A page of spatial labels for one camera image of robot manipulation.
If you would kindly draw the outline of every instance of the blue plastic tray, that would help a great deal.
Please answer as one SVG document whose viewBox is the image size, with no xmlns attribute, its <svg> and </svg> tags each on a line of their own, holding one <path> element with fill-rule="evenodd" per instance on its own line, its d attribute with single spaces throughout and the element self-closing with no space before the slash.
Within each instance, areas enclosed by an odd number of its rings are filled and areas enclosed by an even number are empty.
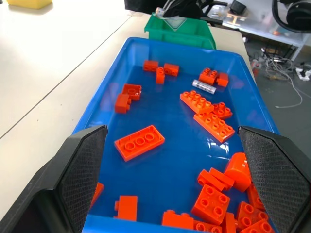
<svg viewBox="0 0 311 233">
<path fill-rule="evenodd" d="M 156 84 L 155 73 L 142 70 L 145 60 L 179 65 L 178 77 L 167 76 L 164 85 Z M 228 73 L 228 87 L 218 87 L 214 95 L 192 87 L 206 67 Z M 127 114 L 117 114 L 114 102 L 125 83 L 141 85 L 142 94 Z M 231 156 L 243 151 L 237 134 L 219 143 L 193 120 L 194 112 L 179 99 L 182 92 L 191 90 L 230 107 L 233 117 L 226 122 L 236 131 L 246 125 L 278 133 L 241 56 L 129 38 L 74 130 L 108 125 L 99 177 L 105 189 L 88 214 L 84 232 L 189 232 L 160 227 L 163 212 L 172 209 L 190 214 L 202 188 L 196 180 L 202 169 L 223 171 Z M 149 125 L 161 132 L 165 143 L 124 162 L 113 142 Z M 238 204 L 247 201 L 246 194 L 235 189 L 224 193 L 231 197 L 230 212 L 236 213 Z M 137 222 L 112 218 L 120 195 L 138 196 Z"/>
</svg>

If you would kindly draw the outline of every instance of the black cable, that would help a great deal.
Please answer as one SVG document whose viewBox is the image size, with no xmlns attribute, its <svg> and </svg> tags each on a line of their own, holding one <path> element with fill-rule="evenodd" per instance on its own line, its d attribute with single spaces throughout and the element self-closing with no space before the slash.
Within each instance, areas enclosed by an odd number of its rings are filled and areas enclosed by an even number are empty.
<svg viewBox="0 0 311 233">
<path fill-rule="evenodd" d="M 273 17 L 274 19 L 276 20 L 276 22 L 283 28 L 289 30 L 289 31 L 292 31 L 294 33 L 311 33 L 310 30 L 297 30 L 297 29 L 294 29 L 292 27 L 290 27 L 288 24 L 284 23 L 279 15 L 278 15 L 278 6 L 277 6 L 277 0 L 272 0 L 272 14 L 273 14 Z"/>
</svg>

